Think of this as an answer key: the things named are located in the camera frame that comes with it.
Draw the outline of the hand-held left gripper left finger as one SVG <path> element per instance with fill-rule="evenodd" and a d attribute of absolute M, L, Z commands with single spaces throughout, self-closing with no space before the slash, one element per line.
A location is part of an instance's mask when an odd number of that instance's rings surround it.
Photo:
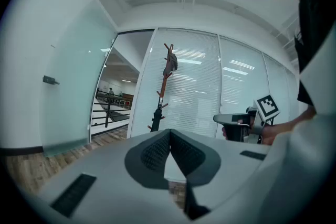
<path fill-rule="evenodd" d="M 142 134 L 91 151 L 53 176 L 39 198 L 60 218 L 184 218 L 166 180 L 162 189 L 147 188 L 128 172 L 154 182 L 133 148 L 164 134 Z"/>

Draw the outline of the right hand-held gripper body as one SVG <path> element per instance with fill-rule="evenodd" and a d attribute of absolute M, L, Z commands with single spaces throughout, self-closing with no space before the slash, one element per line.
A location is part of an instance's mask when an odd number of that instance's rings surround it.
<path fill-rule="evenodd" d="M 265 126 L 272 126 L 274 118 L 280 114 L 272 95 L 266 95 L 253 101 L 253 105 L 246 109 L 248 125 L 222 125 L 229 141 L 243 143 L 261 143 L 262 131 Z"/>

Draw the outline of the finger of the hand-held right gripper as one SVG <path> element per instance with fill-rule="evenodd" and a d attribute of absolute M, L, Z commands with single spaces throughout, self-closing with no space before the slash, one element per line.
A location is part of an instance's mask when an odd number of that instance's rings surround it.
<path fill-rule="evenodd" d="M 248 114 L 217 114 L 213 120 L 221 125 L 248 125 Z"/>

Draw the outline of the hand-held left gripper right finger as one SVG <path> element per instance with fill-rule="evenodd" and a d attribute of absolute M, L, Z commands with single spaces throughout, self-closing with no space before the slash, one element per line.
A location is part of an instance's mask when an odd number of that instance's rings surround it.
<path fill-rule="evenodd" d="M 170 130 L 170 181 L 185 184 L 190 220 L 215 210 L 257 170 L 270 147 Z"/>

